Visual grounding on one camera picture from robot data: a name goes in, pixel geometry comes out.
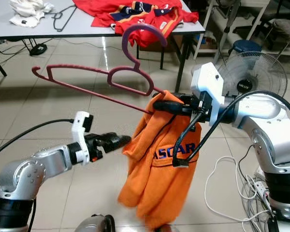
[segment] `red plastic hanger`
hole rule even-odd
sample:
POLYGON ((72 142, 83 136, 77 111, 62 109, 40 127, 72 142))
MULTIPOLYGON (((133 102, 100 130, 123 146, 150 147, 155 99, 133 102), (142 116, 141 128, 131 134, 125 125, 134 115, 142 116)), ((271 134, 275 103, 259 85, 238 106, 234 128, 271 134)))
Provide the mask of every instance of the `red plastic hanger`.
POLYGON ((129 39, 130 34, 133 31, 140 30, 140 29, 148 30, 148 31, 152 32, 154 35, 156 35, 158 37, 158 39, 160 40, 160 43, 161 43, 162 46, 165 47, 167 45, 167 41, 164 38, 163 34, 159 30, 157 30, 154 26, 149 25, 149 24, 134 24, 134 25, 131 25, 129 28, 126 29, 126 31, 124 32, 124 34, 122 36, 122 51, 124 52, 126 57, 134 63, 134 67, 131 67, 131 66, 118 66, 118 67, 115 67, 115 68, 111 69, 110 71, 104 71, 104 70, 100 70, 100 69, 97 69, 97 68, 92 68, 92 67, 87 67, 87 66, 82 66, 82 65, 51 64, 51 65, 47 65, 47 67, 46 67, 48 77, 45 77, 45 76, 37 73, 37 71, 39 69, 41 69, 39 66, 32 67, 32 72, 37 77, 39 77, 41 79, 44 79, 46 81, 50 81, 50 82, 53 82, 53 83, 56 83, 56 84, 59 84, 59 85, 62 85, 62 86, 68 87, 68 88, 76 89, 76 90, 79 90, 79 91, 84 92, 84 93, 89 93, 89 94, 92 94, 94 96, 97 96, 97 97, 100 97, 100 98, 104 98, 104 99, 107 99, 109 101, 116 102, 116 103, 131 107, 133 109, 136 109, 136 110, 148 113, 148 114, 152 114, 152 112, 150 112, 150 111, 148 111, 146 109, 137 107, 135 105, 131 105, 129 103, 126 103, 126 102, 123 102, 123 101, 119 101, 119 100, 116 100, 114 98, 110 98, 110 97, 107 97, 105 95, 102 95, 100 93, 96 93, 96 92, 93 92, 93 91, 90 91, 90 90, 87 90, 87 89, 84 89, 84 88, 81 88, 81 87, 77 87, 77 86, 74 86, 74 85, 71 85, 71 84, 68 84, 68 83, 65 83, 65 82, 57 81, 57 80, 55 80, 53 78, 53 74, 52 74, 52 69, 56 69, 56 68, 81 69, 81 70, 93 71, 93 72, 97 72, 97 73, 107 74, 107 83, 109 85, 117 87, 119 89, 124 89, 126 91, 129 91, 129 92, 132 92, 132 93, 137 93, 137 94, 140 94, 140 95, 143 95, 143 96, 150 95, 153 90, 165 95, 163 90, 161 90, 161 89, 159 89, 159 88, 154 86, 154 82, 150 78, 149 74, 147 74, 146 72, 144 72, 143 70, 140 69, 140 61, 137 58, 135 58, 128 51, 128 39, 129 39), (122 70, 129 70, 129 71, 133 71, 133 72, 136 72, 136 73, 142 75, 149 83, 149 90, 147 92, 143 92, 143 91, 139 91, 139 90, 133 89, 131 87, 127 87, 127 86, 124 86, 124 85, 121 85, 121 84, 114 83, 113 80, 112 80, 114 74, 116 72, 122 71, 122 70))

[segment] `tile floor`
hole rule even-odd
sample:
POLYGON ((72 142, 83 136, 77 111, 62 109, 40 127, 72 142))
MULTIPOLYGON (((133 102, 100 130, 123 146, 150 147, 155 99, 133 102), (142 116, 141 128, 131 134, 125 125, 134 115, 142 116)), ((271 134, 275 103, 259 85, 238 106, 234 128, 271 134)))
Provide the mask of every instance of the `tile floor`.
MULTIPOLYGON (((73 43, 88 42, 102 46, 102 39, 68 39, 73 43)), ((105 38, 106 46, 120 48, 120 38, 105 38)), ((20 43, 0 45, 10 47, 20 43)), ((31 67, 38 65, 45 74, 45 66, 54 63, 83 64, 110 70, 122 64, 130 64, 121 51, 114 48, 96 48, 88 44, 70 44, 65 40, 52 40, 48 50, 39 57, 30 57, 26 50, 4 64, 6 78, 0 74, 0 145, 15 135, 41 122, 72 118, 76 111, 84 110, 94 115, 92 132, 115 131, 132 135, 142 113, 105 101, 103 99, 69 90, 41 79, 31 73, 31 67)), ((21 46, 11 49, 17 51, 21 46)), ((178 61, 175 54, 166 54, 164 70, 159 69, 160 54, 141 52, 141 67, 149 72, 155 85, 173 90, 177 77, 178 61)), ((6 57, 0 55, 0 61, 6 57)), ((186 61, 180 91, 189 93, 190 70, 197 63, 206 63, 212 58, 190 57, 186 61)), ((290 60, 283 63, 290 71, 290 60)), ((139 89, 146 89, 142 79, 131 73, 121 74, 119 82, 139 89)), ((99 93, 146 106, 149 97, 127 95, 123 91, 109 88, 101 74, 83 71, 60 70, 59 80, 67 81, 99 93)), ((286 99, 290 101, 290 75, 286 99)), ((209 127, 203 124, 204 135, 209 127)), ((37 130, 0 154, 0 170, 9 161, 30 156, 41 148, 71 142, 71 125, 58 123, 37 130)), ((212 213, 205 205, 203 190, 205 180, 216 160, 221 156, 232 155, 239 160, 246 152, 250 141, 245 133, 221 125, 210 137, 201 155, 185 206, 174 221, 181 232, 241 231, 241 224, 212 213)), ((251 151, 243 162, 245 173, 253 174, 257 168, 256 158, 251 151)), ((209 183, 208 201, 217 210, 244 218, 245 213, 235 187, 233 164, 222 162, 209 183)), ((49 179, 40 189, 37 197, 36 219, 33 224, 37 232, 72 232, 86 217, 94 214, 112 214, 120 232, 145 232, 133 209, 117 203, 117 196, 127 175, 127 158, 120 150, 106 155, 102 160, 86 167, 75 166, 70 172, 49 179)))

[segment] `robotic arm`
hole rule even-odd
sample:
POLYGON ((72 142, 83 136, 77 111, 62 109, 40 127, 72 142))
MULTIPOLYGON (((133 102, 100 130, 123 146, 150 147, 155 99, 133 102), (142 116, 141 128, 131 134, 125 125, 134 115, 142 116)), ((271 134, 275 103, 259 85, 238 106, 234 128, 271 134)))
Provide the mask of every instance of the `robotic arm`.
POLYGON ((93 116, 77 112, 72 126, 74 142, 42 149, 30 158, 8 163, 0 173, 0 231, 27 232, 33 200, 40 186, 49 178, 64 173, 73 165, 86 165, 102 158, 130 141, 115 133, 88 134, 93 116))
MULTIPOLYGON (((222 87, 222 77, 212 63, 207 63, 193 73, 193 94, 177 95, 183 100, 183 105, 157 102, 154 106, 158 110, 191 116, 192 121, 202 111, 204 113, 198 121, 209 121, 213 130, 217 119, 221 119, 218 122, 232 123, 233 127, 244 130, 252 141, 258 162, 264 171, 273 216, 279 222, 290 221, 290 119, 286 106, 271 96, 274 94, 247 93, 241 98, 236 98, 236 103, 233 101, 236 100, 234 97, 222 96, 222 87)), ((188 161, 205 143, 210 131, 187 159, 177 158, 175 146, 173 166, 188 166, 188 161)), ((182 134, 176 144, 180 144, 183 136, 182 134)), ((276 226, 274 231, 285 230, 276 226)))
MULTIPOLYGON (((223 79, 212 63, 194 73, 191 89, 195 96, 206 92, 212 98, 210 125, 229 105, 222 97, 223 79)), ((250 137, 269 188, 269 203, 280 219, 290 220, 290 119, 286 106, 276 98, 254 94, 239 101, 224 118, 250 137)))

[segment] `power strip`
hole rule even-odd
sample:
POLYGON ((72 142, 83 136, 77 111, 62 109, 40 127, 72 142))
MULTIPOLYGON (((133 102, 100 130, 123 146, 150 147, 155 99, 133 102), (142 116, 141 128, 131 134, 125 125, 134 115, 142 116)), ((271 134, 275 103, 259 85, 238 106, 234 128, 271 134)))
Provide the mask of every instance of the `power strip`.
POLYGON ((261 199, 263 199, 264 192, 266 191, 264 184, 262 183, 262 181, 256 181, 254 185, 257 190, 257 193, 259 194, 261 199))
POLYGON ((265 175, 260 166, 257 168, 255 175, 261 180, 265 181, 265 175))

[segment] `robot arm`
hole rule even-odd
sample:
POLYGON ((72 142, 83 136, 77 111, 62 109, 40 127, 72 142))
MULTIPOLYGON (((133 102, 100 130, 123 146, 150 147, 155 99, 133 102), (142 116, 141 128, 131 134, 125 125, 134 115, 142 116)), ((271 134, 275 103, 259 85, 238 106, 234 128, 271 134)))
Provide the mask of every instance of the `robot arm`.
POLYGON ((278 218, 290 219, 290 119, 285 105, 264 95, 244 98, 235 108, 233 126, 251 138, 278 218))
POLYGON ((73 165, 86 165, 102 158, 130 141, 115 133, 88 134, 93 116, 77 112, 72 126, 74 142, 42 149, 33 156, 8 163, 0 173, 0 231, 26 232, 33 200, 40 186, 49 178, 64 173, 73 165))

